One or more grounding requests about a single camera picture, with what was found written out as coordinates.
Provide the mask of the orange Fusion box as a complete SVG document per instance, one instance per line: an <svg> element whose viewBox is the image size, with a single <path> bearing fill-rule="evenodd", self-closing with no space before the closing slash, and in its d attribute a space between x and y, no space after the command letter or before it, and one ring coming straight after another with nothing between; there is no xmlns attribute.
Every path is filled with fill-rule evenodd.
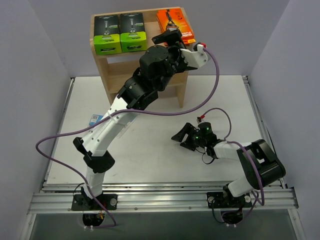
<svg viewBox="0 0 320 240"><path fill-rule="evenodd" d="M191 25L180 7L158 10L156 17L162 32L179 30L185 45L191 45L196 42Z"/></svg>

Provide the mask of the blue razor blister middle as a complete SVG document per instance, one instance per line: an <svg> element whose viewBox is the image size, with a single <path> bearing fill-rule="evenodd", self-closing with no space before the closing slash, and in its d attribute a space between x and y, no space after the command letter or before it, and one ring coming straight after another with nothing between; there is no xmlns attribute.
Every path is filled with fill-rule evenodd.
<svg viewBox="0 0 320 240"><path fill-rule="evenodd" d="M117 138L121 138L123 136L123 134L131 127L131 125L133 124L135 120L132 120L130 122L128 122L122 129L121 131L118 133Z"/></svg>

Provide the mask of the blue razor blister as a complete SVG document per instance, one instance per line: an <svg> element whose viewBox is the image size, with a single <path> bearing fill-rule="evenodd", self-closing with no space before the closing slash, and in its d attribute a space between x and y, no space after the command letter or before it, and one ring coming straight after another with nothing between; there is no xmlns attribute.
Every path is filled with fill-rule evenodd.
<svg viewBox="0 0 320 240"><path fill-rule="evenodd" d="M90 121L89 121L89 126L93 126L93 125L95 125L96 123L98 123L99 121L101 121L102 119L103 119L103 115L99 115L99 114L93 114L92 116L91 116L91 119L90 119Z"/></svg>
<svg viewBox="0 0 320 240"><path fill-rule="evenodd" d="M122 129L121 131L118 133L117 138L121 138L123 136L123 134L131 127L131 125L133 124L135 120L132 120L130 122L128 122Z"/></svg>

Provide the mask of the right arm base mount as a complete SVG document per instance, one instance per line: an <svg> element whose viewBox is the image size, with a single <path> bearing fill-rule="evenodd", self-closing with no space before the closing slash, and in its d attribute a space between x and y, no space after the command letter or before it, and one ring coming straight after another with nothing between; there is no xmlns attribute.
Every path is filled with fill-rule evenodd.
<svg viewBox="0 0 320 240"><path fill-rule="evenodd" d="M252 200L249 193L239 197L228 196L223 191L207 192L207 205L211 209L250 208Z"/></svg>

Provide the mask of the blue razor blister left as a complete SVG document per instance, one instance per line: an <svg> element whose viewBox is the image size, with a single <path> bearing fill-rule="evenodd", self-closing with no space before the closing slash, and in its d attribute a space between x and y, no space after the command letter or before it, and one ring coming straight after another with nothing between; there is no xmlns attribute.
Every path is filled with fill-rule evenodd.
<svg viewBox="0 0 320 240"><path fill-rule="evenodd" d="M103 119L103 115L99 115L99 114L93 114L92 116L91 116L91 119L90 119L90 121L89 121L89 126L93 126L93 125L95 125L96 123L98 123L99 121L101 121L102 119Z"/></svg>

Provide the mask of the aluminium frame rail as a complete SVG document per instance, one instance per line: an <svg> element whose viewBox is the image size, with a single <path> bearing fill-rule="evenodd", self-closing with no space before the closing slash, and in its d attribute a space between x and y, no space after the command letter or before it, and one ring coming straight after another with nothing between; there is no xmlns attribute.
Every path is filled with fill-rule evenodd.
<svg viewBox="0 0 320 240"><path fill-rule="evenodd" d="M105 194L117 195L116 213L204 212L208 211L207 193L220 192L225 183L174 182L146 184L104 184ZM32 196L28 214L71 214L74 185L46 185ZM277 181L264 188L265 205L257 210L297 209L293 188Z"/></svg>

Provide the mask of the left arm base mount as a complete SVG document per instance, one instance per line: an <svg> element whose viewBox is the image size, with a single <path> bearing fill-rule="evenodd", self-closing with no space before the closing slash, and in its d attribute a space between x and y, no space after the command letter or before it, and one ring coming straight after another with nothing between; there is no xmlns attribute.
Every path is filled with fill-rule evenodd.
<svg viewBox="0 0 320 240"><path fill-rule="evenodd" d="M117 194L101 194L96 197L97 200L107 210L116 210L118 204ZM98 211L103 208L93 198L84 196L83 194L75 194L73 196L71 210L72 211Z"/></svg>

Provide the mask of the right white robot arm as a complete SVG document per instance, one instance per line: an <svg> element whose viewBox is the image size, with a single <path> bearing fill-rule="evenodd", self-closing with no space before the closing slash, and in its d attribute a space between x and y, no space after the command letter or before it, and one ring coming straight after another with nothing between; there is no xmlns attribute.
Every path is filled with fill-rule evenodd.
<svg viewBox="0 0 320 240"><path fill-rule="evenodd" d="M171 139L191 151L202 148L213 160L239 161L244 175L223 189L230 198L261 190L286 175L284 165L265 140L258 139L245 145L219 139L209 122L199 123L197 127L187 122Z"/></svg>

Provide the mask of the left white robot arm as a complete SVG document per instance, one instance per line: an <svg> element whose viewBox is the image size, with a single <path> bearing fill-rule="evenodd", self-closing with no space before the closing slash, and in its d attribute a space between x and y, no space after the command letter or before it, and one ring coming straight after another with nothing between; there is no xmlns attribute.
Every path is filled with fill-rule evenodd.
<svg viewBox="0 0 320 240"><path fill-rule="evenodd" d="M188 70L181 50L185 49L179 30L166 30L152 38L139 59L139 67L119 90L101 124L84 137L73 140L87 165L86 185L81 191L88 199L102 194L105 172L115 164L107 148L118 133L137 117L135 110L145 110L166 89L173 75Z"/></svg>

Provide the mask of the green black razor box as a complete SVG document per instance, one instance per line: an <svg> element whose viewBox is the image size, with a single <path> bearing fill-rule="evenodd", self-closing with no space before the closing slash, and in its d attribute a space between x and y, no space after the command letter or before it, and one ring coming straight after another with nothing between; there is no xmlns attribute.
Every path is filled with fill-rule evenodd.
<svg viewBox="0 0 320 240"><path fill-rule="evenodd" d="M93 44L98 56L122 53L118 15L94 17Z"/></svg>
<svg viewBox="0 0 320 240"><path fill-rule="evenodd" d="M147 50L147 34L141 12L120 15L120 43L123 53Z"/></svg>

